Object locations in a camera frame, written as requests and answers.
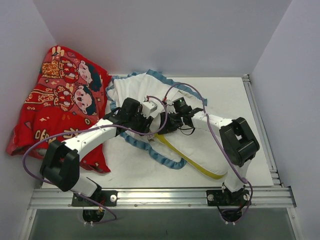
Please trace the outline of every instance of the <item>white table surface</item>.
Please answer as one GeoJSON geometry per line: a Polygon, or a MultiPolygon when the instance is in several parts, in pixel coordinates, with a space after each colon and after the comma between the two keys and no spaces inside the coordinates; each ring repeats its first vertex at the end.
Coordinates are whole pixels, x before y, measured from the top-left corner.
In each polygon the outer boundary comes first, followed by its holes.
{"type": "MultiPolygon", "coordinates": [[[[193,85],[208,99],[208,106],[218,113],[235,118],[243,117],[247,120],[260,143],[260,150],[248,168],[247,178],[255,187],[273,186],[242,79],[240,77],[173,77],[172,79],[193,85]]],[[[212,147],[218,147],[213,139],[212,147]]],[[[98,174],[82,168],[80,170],[82,175],[103,188],[219,187],[225,179],[209,178],[188,163],[179,170],[169,169],[152,159],[147,151],[126,143],[121,136],[106,141],[103,152],[111,169],[110,173],[98,174]]],[[[55,188],[46,183],[42,187],[55,188]]]]}

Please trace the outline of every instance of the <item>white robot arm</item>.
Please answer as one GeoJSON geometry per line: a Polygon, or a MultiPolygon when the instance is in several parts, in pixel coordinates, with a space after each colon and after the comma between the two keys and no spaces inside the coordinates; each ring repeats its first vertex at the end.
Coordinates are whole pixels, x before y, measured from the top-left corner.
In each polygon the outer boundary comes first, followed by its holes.
{"type": "MultiPolygon", "coordinates": [[[[194,129],[210,130],[207,116],[201,108],[192,109],[186,104],[183,97],[174,101],[173,107],[175,113],[168,114],[168,120],[158,134],[176,131],[183,125],[194,129]]],[[[95,147],[125,131],[117,126],[148,133],[153,121],[150,114],[156,109],[157,104],[153,101],[140,103],[132,98],[126,98],[122,107],[108,113],[91,127],[97,128],[96,130],[81,133],[64,142],[52,141],[44,157],[40,173],[62,191],[71,190],[81,193],[98,202],[99,194],[97,193],[101,187],[80,175],[80,161],[95,147]]],[[[164,123],[165,116],[165,112],[160,113],[160,125],[164,123]]],[[[260,148],[247,121],[242,117],[228,119],[209,115],[209,123],[214,134],[221,137],[223,149],[232,164],[240,176],[245,178],[248,166],[260,148]]],[[[227,197],[232,199],[239,197],[244,184],[230,168],[222,187],[228,191],[227,197]]]]}

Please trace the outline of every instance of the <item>yellow edge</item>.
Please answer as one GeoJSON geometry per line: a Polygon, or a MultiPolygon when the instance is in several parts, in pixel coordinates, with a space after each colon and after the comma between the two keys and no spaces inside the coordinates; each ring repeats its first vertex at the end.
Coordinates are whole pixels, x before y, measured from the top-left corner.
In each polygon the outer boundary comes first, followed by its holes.
{"type": "Polygon", "coordinates": [[[180,151],[178,151],[174,146],[171,145],[170,142],[168,142],[168,140],[165,138],[164,135],[159,135],[159,134],[155,134],[155,137],[159,139],[160,142],[162,142],[163,144],[167,145],[171,150],[175,151],[177,154],[179,154],[182,158],[184,158],[188,163],[190,163],[192,166],[194,166],[198,171],[200,171],[201,173],[203,173],[204,175],[213,178],[213,179],[220,179],[224,176],[223,175],[218,175],[218,174],[214,174],[208,170],[206,170],[205,168],[203,168],[202,166],[200,166],[199,164],[195,163],[194,161],[192,161],[190,158],[188,158],[186,155],[184,155],[183,153],[181,153],[180,151]]]}

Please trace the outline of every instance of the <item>red cloth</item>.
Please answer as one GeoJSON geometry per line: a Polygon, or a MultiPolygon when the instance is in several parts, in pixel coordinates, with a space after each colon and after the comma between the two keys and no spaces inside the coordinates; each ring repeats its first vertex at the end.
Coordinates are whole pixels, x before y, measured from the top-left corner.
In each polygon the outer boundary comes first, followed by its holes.
{"type": "MultiPolygon", "coordinates": [[[[49,136],[65,132],[57,138],[62,142],[75,136],[68,132],[96,124],[105,115],[105,88],[110,80],[106,70],[79,53],[64,46],[52,47],[44,58],[36,86],[24,101],[6,151],[12,156],[24,154],[49,136]]],[[[53,140],[38,145],[30,155],[43,159],[39,149],[47,149],[53,140]]],[[[89,152],[80,165],[99,173],[110,172],[102,144],[89,152]]]]}

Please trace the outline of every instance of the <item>blue trim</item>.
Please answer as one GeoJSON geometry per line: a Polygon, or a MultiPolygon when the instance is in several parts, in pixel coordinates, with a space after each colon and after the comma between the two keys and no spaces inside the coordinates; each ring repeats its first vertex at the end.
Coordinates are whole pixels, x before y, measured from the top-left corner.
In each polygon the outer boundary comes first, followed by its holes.
{"type": "MultiPolygon", "coordinates": [[[[112,100],[110,102],[110,109],[114,110],[116,107],[117,107],[116,102],[112,100]]],[[[183,158],[181,158],[180,162],[172,161],[171,159],[156,152],[149,143],[137,140],[134,137],[127,134],[126,132],[120,133],[120,136],[123,137],[124,140],[127,143],[131,144],[132,146],[142,150],[147,150],[149,152],[150,157],[152,157],[158,163],[163,164],[168,168],[179,170],[179,169],[182,169],[187,164],[187,161],[184,160],[183,158]]]]}
{"type": "MultiPolygon", "coordinates": [[[[137,76],[141,74],[140,72],[133,72],[132,74],[128,74],[128,76],[112,76],[111,78],[111,81],[112,83],[114,84],[114,81],[116,79],[127,79],[129,77],[132,77],[132,76],[137,76]]],[[[151,69],[149,69],[146,74],[150,75],[150,76],[153,76],[154,78],[158,79],[159,81],[161,81],[162,83],[164,84],[167,84],[167,85],[174,85],[178,82],[175,82],[173,81],[172,79],[168,79],[166,78],[164,75],[162,75],[160,72],[156,72],[156,71],[153,71],[151,69]]],[[[111,100],[111,103],[110,103],[110,109],[111,110],[114,110],[117,105],[116,105],[116,102],[110,97],[108,96],[108,91],[109,90],[113,90],[115,88],[115,85],[112,85],[110,87],[107,87],[105,89],[106,93],[107,93],[107,98],[109,100],[111,100]]],[[[179,90],[182,90],[182,91],[185,91],[193,96],[195,96],[196,98],[198,98],[199,100],[201,99],[199,94],[197,94],[196,92],[192,91],[191,88],[189,88],[188,86],[185,86],[185,85],[177,85],[175,86],[175,88],[179,89],[179,90]]],[[[207,99],[204,99],[204,104],[207,105],[208,103],[208,100],[207,99]]],[[[178,170],[178,169],[181,169],[183,168],[186,164],[187,164],[187,161],[183,158],[181,158],[181,161],[180,162],[176,162],[176,161],[173,161],[167,157],[164,157],[163,155],[159,154],[158,152],[156,152],[155,150],[153,150],[153,148],[151,147],[151,145],[147,142],[144,142],[144,141],[140,141],[140,140],[137,140],[135,139],[134,137],[130,136],[129,134],[127,134],[126,132],[122,132],[120,134],[121,137],[124,138],[124,140],[131,144],[132,146],[135,146],[139,149],[143,149],[143,150],[147,150],[149,152],[149,155],[154,159],[156,160],[158,163],[160,164],[163,164],[165,165],[166,167],[168,168],[171,168],[171,169],[175,169],[175,170],[178,170]]]]}

